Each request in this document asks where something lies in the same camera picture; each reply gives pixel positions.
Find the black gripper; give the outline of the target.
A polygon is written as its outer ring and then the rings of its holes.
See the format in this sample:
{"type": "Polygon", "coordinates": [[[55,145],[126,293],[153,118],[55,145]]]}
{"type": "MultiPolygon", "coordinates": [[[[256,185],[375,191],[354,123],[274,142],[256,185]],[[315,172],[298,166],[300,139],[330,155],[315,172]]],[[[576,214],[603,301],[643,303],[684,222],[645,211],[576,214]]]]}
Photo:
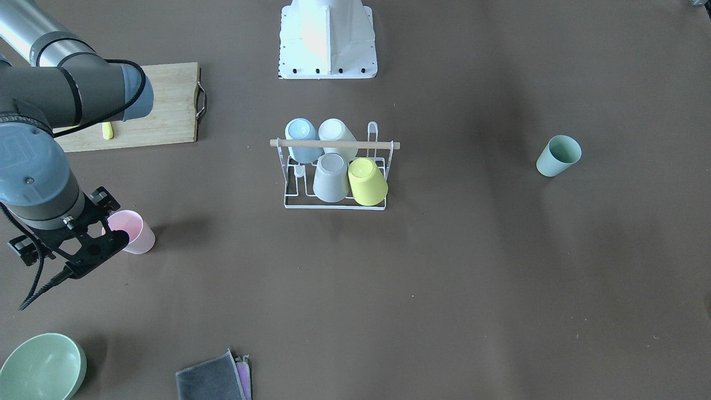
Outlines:
{"type": "Polygon", "coordinates": [[[32,232],[8,241],[8,245],[27,266],[44,258],[59,255],[66,259],[63,271],[55,279],[79,279],[124,249],[129,235],[123,230],[111,230],[107,218],[120,205],[104,187],[84,195],[81,213],[70,213],[60,219],[56,229],[32,232]]]}

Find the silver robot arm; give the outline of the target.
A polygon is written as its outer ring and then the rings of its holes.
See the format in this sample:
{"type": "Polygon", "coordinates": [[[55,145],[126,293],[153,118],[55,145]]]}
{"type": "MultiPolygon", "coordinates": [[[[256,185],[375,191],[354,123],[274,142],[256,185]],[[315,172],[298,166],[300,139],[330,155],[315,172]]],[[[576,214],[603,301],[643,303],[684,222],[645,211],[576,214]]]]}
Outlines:
{"type": "Polygon", "coordinates": [[[153,88],[140,66],[109,61],[33,1],[1,3],[2,39],[29,66],[2,59],[2,205],[33,231],[39,247],[66,259],[53,279],[78,279],[125,248],[129,236],[107,226],[115,199],[99,188],[87,195],[69,167],[55,129],[67,135],[102,122],[148,116],[153,88]]]}

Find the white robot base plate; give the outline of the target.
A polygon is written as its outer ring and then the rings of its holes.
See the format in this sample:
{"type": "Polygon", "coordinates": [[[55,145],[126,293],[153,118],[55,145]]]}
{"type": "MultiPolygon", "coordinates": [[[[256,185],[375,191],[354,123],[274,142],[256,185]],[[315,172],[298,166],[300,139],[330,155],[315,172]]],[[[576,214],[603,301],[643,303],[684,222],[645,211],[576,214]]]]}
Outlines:
{"type": "Polygon", "coordinates": [[[373,10],[361,1],[292,1],[281,10],[278,78],[378,74],[373,10]]]}

